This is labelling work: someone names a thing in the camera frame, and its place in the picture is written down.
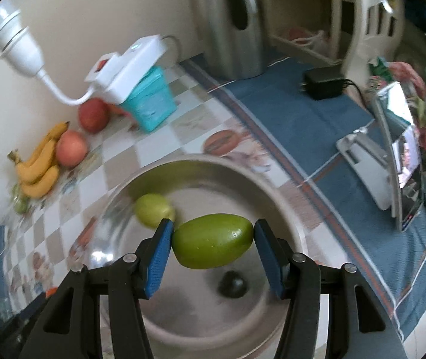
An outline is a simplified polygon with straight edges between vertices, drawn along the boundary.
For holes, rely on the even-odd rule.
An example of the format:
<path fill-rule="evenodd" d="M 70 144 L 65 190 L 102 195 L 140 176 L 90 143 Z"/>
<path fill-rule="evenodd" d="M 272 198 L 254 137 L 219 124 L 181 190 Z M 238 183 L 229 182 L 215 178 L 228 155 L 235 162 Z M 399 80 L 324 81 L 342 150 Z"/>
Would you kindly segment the red apple right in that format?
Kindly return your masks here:
<path fill-rule="evenodd" d="M 128 115 L 128 113 L 125 112 L 118 105 L 107 103 L 107 106 L 108 106 L 108 109 L 109 109 L 109 111 L 110 111 L 111 114 L 114 114 L 114 115 L 117 115 L 117 116 L 122 116 L 122 117 L 125 117 L 125 116 Z"/>

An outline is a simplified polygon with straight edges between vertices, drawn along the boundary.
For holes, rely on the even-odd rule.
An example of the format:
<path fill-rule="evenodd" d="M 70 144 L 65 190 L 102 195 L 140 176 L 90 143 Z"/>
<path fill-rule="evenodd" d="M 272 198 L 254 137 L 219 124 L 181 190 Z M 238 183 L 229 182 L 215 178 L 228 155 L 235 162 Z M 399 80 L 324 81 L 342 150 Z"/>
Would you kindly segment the smartphone on stand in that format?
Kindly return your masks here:
<path fill-rule="evenodd" d="M 378 91 L 371 108 L 384 140 L 392 190 L 392 217 L 398 231 L 404 232 L 423 205 L 419 131 L 399 82 Z"/>

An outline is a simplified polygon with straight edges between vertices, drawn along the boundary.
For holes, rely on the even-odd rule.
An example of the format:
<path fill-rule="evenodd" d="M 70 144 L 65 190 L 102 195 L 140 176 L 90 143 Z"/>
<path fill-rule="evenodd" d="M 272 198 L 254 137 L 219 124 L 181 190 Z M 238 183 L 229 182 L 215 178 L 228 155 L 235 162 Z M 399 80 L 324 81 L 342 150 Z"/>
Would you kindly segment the middle yellow banana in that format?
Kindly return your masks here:
<path fill-rule="evenodd" d="M 55 156 L 56 140 L 50 139 L 31 165 L 20 160 L 17 152 L 10 152 L 7 157 L 16 165 L 16 174 L 20 181 L 27 184 L 37 182 L 51 167 Z"/>

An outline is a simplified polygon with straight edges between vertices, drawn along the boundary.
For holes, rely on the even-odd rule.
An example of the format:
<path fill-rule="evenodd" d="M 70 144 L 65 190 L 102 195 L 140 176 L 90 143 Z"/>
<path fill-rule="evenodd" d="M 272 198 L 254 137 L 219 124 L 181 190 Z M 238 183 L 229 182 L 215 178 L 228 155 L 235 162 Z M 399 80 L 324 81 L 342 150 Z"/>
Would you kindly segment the clear bag of green fruits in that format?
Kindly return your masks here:
<path fill-rule="evenodd" d="M 11 205 L 19 215 L 24 215 L 29 210 L 30 198 L 23 193 L 19 184 L 15 184 L 11 189 Z"/>

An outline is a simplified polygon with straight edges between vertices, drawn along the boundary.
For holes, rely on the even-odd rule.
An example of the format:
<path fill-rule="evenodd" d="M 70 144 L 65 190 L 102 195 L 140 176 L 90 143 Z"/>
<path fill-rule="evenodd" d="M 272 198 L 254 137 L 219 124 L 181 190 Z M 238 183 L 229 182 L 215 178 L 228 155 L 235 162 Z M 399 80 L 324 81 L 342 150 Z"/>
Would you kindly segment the top yellow banana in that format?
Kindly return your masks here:
<path fill-rule="evenodd" d="M 28 160 L 24 161 L 24 164 L 26 166 L 30 166 L 37 160 L 37 158 L 40 156 L 40 154 L 43 151 L 43 148 L 45 145 L 51 140 L 58 140 L 61 135 L 68 130 L 70 122 L 60 122 L 59 124 L 55 125 L 51 130 L 44 136 L 43 140 L 37 145 L 33 153 L 31 154 L 30 158 Z"/>

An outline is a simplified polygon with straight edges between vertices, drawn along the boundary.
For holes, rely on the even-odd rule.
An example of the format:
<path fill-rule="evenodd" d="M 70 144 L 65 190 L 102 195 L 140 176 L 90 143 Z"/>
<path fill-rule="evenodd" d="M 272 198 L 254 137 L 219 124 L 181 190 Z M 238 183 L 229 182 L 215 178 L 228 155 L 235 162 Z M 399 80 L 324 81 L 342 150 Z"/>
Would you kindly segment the red apple middle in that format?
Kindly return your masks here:
<path fill-rule="evenodd" d="M 78 120 L 83 130 L 90 134 L 99 133 L 110 121 L 107 104 L 98 97 L 87 100 L 78 109 Z"/>

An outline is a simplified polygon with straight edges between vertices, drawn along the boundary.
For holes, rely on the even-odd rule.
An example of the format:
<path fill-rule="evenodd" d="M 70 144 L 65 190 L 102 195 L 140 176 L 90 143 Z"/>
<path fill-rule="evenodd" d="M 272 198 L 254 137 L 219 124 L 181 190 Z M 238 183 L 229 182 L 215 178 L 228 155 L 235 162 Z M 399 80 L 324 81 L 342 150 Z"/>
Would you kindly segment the bottom yellow banana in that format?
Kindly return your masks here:
<path fill-rule="evenodd" d="M 60 168 L 53 165 L 49 168 L 39 181 L 33 184 L 21 183 L 20 189 L 23 194 L 33 199 L 40 199 L 50 192 L 59 179 Z"/>

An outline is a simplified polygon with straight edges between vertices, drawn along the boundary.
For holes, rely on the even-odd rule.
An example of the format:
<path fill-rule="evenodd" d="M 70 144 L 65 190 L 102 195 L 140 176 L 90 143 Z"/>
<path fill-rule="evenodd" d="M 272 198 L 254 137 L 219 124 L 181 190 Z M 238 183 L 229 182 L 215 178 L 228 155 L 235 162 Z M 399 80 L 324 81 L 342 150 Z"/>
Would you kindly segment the teal plastic box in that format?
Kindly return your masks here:
<path fill-rule="evenodd" d="M 120 108 L 131 114 L 146 133 L 160 126 L 176 111 L 176 102 L 165 80 L 164 70 L 153 66 Z"/>

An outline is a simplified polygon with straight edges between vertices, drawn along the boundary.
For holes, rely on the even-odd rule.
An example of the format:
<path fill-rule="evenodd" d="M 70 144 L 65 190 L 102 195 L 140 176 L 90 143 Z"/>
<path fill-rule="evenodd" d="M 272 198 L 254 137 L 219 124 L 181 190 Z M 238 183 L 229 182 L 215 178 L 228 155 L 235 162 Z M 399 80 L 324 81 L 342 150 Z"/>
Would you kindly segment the checkered printed tablecloth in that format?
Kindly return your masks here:
<path fill-rule="evenodd" d="M 87 158 L 63 174 L 51 193 L 31 202 L 24 215 L 7 213 L 0 224 L 0 309 L 6 316 L 19 313 L 63 279 L 69 263 L 85 251 L 77 241 L 81 231 L 128 176 L 155 160 L 207 153 L 209 137 L 222 130 L 240 136 L 226 157 L 268 182 L 291 204 L 315 259 L 333 267 L 346 261 L 345 250 L 300 195 L 298 182 L 232 112 L 239 101 L 234 82 L 208 79 L 197 63 L 173 66 L 165 74 L 181 92 L 175 95 L 178 111 L 153 133 L 154 139 L 164 140 L 163 147 L 148 147 L 148 136 L 115 117 L 88 139 Z"/>

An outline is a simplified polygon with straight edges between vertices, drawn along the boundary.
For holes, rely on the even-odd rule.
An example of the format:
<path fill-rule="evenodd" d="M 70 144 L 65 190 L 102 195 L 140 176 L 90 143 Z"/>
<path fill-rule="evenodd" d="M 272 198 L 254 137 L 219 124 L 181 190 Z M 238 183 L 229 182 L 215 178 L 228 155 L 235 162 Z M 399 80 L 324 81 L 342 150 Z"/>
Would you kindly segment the dark plum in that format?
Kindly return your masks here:
<path fill-rule="evenodd" d="M 237 299 L 245 296 L 248 284 L 236 271 L 226 271 L 219 282 L 217 291 L 226 298 Z"/>

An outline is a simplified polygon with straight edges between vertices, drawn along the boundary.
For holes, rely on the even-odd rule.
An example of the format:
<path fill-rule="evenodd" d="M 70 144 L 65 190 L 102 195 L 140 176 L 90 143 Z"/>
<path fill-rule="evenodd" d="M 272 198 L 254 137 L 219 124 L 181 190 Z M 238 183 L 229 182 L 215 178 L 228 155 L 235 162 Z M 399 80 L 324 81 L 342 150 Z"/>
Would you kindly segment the yellow banana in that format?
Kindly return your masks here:
<path fill-rule="evenodd" d="M 58 140 L 61 135 L 68 130 L 70 122 L 60 122 L 59 124 L 55 125 L 51 130 L 44 136 L 43 140 L 37 145 L 33 153 L 31 154 L 30 158 L 28 160 L 24 161 L 24 164 L 26 166 L 30 166 L 37 160 L 37 158 L 40 156 L 40 154 L 43 151 L 43 148 L 45 145 L 51 140 Z"/>
<path fill-rule="evenodd" d="M 60 168 L 53 165 L 49 168 L 39 181 L 33 184 L 21 183 L 20 189 L 23 194 L 33 199 L 40 199 L 50 192 L 59 179 Z"/>
<path fill-rule="evenodd" d="M 27 184 L 37 182 L 51 167 L 55 156 L 56 140 L 50 139 L 31 165 L 20 160 L 17 152 L 10 152 L 7 157 L 16 165 L 16 174 L 20 181 Z"/>

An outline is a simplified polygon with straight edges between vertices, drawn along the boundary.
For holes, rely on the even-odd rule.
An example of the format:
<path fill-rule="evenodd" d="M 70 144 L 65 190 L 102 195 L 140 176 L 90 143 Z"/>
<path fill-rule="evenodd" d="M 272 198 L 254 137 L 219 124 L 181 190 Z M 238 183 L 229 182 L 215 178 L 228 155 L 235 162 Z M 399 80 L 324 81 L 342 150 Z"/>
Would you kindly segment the red apple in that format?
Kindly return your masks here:
<path fill-rule="evenodd" d="M 128 113 L 125 112 L 118 105 L 107 103 L 107 106 L 108 106 L 108 109 L 109 109 L 109 111 L 110 111 L 111 114 L 114 114 L 114 115 L 117 115 L 117 116 L 122 116 L 122 117 L 125 117 L 125 116 L 128 115 Z"/>
<path fill-rule="evenodd" d="M 78 120 L 83 130 L 90 134 L 99 133 L 110 121 L 107 104 L 98 97 L 87 100 L 78 109 Z"/>

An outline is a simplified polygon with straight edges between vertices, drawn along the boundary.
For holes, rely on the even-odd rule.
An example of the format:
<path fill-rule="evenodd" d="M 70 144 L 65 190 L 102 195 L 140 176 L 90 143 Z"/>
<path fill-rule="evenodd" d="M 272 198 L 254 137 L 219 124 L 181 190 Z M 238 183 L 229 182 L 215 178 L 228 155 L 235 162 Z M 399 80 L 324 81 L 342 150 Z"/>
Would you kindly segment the green jujube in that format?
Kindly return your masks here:
<path fill-rule="evenodd" d="M 145 194 L 134 204 L 137 219 L 150 229 L 157 229 L 163 219 L 175 221 L 176 211 L 169 200 L 160 194 Z"/>

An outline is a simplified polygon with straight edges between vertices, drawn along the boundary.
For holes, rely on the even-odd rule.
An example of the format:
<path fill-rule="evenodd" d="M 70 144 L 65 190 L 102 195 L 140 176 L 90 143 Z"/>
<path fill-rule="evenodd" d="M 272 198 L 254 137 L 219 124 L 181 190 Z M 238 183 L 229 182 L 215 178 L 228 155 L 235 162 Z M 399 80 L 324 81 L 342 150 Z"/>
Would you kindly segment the steel round basin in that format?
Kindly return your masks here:
<path fill-rule="evenodd" d="M 257 358 L 275 344 L 288 304 L 271 290 L 252 235 L 268 222 L 306 252 L 302 226 L 267 182 L 229 160 L 187 155 L 161 160 L 120 184 L 91 235 L 90 268 L 115 262 L 153 235 L 135 214 L 148 194 L 174 211 L 179 241 L 151 299 L 140 303 L 155 358 Z"/>

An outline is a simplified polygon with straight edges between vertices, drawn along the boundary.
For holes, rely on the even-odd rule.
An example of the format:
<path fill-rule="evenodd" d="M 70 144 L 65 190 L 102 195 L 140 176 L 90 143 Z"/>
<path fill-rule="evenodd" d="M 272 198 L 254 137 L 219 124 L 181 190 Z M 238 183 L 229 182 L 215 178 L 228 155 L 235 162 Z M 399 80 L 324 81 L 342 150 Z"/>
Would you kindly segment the large green mango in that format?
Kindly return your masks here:
<path fill-rule="evenodd" d="M 172 234 L 178 263 L 194 270 L 225 266 L 251 247 L 254 226 L 233 214 L 216 213 L 189 220 Z"/>

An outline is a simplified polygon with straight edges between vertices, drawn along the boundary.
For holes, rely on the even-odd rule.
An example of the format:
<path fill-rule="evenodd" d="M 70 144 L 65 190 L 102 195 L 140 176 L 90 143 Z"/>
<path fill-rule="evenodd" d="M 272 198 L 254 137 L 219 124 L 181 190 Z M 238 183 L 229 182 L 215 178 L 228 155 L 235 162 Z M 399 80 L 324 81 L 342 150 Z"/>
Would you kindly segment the pink apple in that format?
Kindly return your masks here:
<path fill-rule="evenodd" d="M 73 168 L 85 159 L 88 151 L 85 137 L 75 130 L 67 130 L 59 138 L 55 154 L 62 166 Z"/>

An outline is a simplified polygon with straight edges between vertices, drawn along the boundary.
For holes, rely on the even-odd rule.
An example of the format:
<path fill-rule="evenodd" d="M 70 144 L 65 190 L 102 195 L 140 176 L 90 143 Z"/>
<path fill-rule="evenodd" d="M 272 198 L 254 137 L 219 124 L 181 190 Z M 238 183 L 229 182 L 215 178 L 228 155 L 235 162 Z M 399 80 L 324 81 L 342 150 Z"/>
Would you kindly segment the steel thermos jug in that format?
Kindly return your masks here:
<path fill-rule="evenodd" d="M 261 0 L 189 0 L 209 72 L 229 80 L 261 75 L 268 41 Z"/>

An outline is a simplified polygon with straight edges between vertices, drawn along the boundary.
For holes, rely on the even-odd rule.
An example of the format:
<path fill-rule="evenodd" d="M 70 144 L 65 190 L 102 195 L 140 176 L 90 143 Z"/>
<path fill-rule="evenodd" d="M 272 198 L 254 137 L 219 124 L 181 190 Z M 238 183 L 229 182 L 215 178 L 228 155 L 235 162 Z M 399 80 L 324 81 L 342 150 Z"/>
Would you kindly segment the blue tablecloth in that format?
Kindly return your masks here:
<path fill-rule="evenodd" d="M 185 71 L 239 118 L 292 178 L 299 193 L 349 260 L 375 290 L 404 336 L 426 340 L 426 206 L 405 232 L 377 208 L 367 188 L 336 148 L 358 127 L 373 139 L 373 117 L 348 96 L 314 101 L 300 85 L 308 65 L 275 55 L 250 80 L 211 74 L 202 55 Z"/>

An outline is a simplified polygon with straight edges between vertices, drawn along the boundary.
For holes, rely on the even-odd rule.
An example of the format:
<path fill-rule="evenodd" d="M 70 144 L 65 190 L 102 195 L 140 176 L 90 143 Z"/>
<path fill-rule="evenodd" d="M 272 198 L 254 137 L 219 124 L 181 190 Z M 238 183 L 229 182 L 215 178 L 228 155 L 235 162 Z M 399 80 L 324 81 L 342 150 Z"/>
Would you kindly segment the black power adapter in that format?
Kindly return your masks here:
<path fill-rule="evenodd" d="M 336 98 L 343 93 L 345 77 L 341 66 L 316 67 L 302 74 L 302 90 L 315 101 Z"/>

